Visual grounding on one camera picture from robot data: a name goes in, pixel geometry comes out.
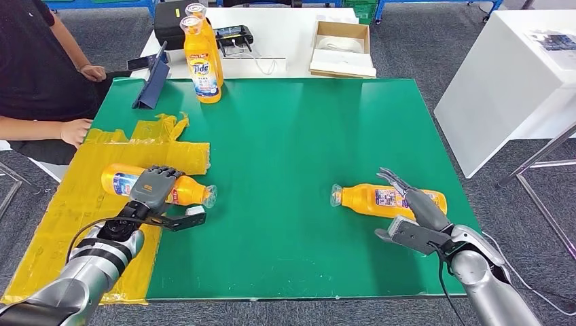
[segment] cardboard box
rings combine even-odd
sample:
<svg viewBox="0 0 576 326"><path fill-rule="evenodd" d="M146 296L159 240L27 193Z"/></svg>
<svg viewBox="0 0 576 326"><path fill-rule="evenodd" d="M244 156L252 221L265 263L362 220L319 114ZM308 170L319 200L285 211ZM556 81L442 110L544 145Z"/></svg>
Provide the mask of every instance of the cardboard box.
<svg viewBox="0 0 576 326"><path fill-rule="evenodd" d="M310 73L329 77L376 77L368 25L318 22Z"/></svg>

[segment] human hand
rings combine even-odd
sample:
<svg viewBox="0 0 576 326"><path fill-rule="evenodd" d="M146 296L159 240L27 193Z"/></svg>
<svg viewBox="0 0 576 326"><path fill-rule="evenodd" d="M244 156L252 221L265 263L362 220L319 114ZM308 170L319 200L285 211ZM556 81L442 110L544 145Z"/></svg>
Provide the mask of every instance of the human hand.
<svg viewBox="0 0 576 326"><path fill-rule="evenodd" d="M99 83L106 79L106 71L104 70L104 67L101 66L84 65L79 71L91 82Z"/></svg>
<svg viewBox="0 0 576 326"><path fill-rule="evenodd" d="M63 122L60 125L60 139L78 148L80 144L82 144L82 141L84 141L84 137L86 136L86 133L88 133L88 129L90 129L91 125L92 120L90 119L78 119L70 122Z"/></svg>

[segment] human arm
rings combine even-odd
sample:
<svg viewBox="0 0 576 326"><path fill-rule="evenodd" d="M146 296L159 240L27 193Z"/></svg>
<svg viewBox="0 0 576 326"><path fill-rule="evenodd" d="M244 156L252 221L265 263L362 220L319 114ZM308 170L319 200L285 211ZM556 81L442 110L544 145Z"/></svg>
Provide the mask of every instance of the human arm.
<svg viewBox="0 0 576 326"><path fill-rule="evenodd" d="M0 139L6 141L38 141L62 139L78 148L92 120L78 119L70 122L29 121L0 116Z"/></svg>
<svg viewBox="0 0 576 326"><path fill-rule="evenodd" d="M86 55L84 55L84 52L82 52L82 49L78 46L78 43L66 26L64 26L60 18L52 12L50 12L50 14L54 19L54 24L50 26L50 29L60 45L64 48L64 51L68 54L68 57L70 57L70 60L72 60L76 66L76 69L92 82L101 82L106 79L104 68L90 64L90 61L86 58Z"/></svg>

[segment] bottle cap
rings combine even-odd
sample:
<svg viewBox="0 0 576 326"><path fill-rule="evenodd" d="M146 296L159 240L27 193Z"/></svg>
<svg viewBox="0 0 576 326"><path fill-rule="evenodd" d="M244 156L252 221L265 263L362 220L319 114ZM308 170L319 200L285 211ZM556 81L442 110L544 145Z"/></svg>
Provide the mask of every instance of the bottle cap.
<svg viewBox="0 0 576 326"><path fill-rule="evenodd" d="M199 19L206 17L206 7L201 3L191 3L186 6L184 11L186 12L186 16L194 16Z"/></svg>
<svg viewBox="0 0 576 326"><path fill-rule="evenodd" d="M216 196L218 196L218 188L215 185L209 185L204 188L204 194L202 196L202 205L207 209L214 207L216 203Z"/></svg>
<svg viewBox="0 0 576 326"><path fill-rule="evenodd" d="M184 33L200 34L202 29L202 21L194 16L184 17L180 21L180 28L182 31L184 31Z"/></svg>
<svg viewBox="0 0 576 326"><path fill-rule="evenodd" d="M332 207L340 206L342 204L342 187L335 184L332 186L332 195L330 196L330 204Z"/></svg>

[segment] black bag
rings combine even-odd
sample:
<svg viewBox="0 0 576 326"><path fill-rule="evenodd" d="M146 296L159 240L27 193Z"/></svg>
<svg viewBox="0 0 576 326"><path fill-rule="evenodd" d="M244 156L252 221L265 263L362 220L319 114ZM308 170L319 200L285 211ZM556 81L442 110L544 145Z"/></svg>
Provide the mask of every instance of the black bag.
<svg viewBox="0 0 576 326"><path fill-rule="evenodd" d="M166 50L180 50L184 48L184 31L180 28L180 21L186 17L185 9L197 0L180 0L160 2L156 5L154 17L154 34L158 43L168 42Z"/></svg>

